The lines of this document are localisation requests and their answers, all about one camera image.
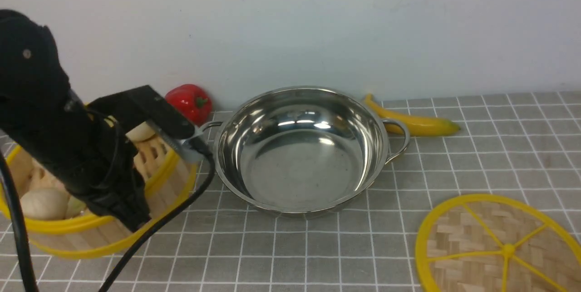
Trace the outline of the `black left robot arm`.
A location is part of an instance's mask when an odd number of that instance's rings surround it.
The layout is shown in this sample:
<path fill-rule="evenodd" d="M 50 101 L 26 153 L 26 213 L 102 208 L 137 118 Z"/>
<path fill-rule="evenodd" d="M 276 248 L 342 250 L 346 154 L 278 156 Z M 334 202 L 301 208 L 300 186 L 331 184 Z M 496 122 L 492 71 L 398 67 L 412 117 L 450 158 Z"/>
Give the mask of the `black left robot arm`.
<path fill-rule="evenodd" d="M 93 214 L 143 227 L 151 216 L 138 150 L 71 89 L 50 29 L 2 9 L 0 48 L 1 129 Z"/>

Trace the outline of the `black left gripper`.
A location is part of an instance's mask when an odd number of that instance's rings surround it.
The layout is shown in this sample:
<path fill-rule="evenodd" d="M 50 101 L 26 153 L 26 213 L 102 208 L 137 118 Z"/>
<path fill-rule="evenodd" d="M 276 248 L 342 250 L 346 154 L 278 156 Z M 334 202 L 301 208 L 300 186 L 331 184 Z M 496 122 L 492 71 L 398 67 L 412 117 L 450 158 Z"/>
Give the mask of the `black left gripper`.
<path fill-rule="evenodd" d="M 137 147 L 119 126 L 111 127 L 104 119 L 89 122 L 68 192 L 93 214 L 112 216 L 134 233 L 151 220 L 144 180 L 133 163 Z"/>

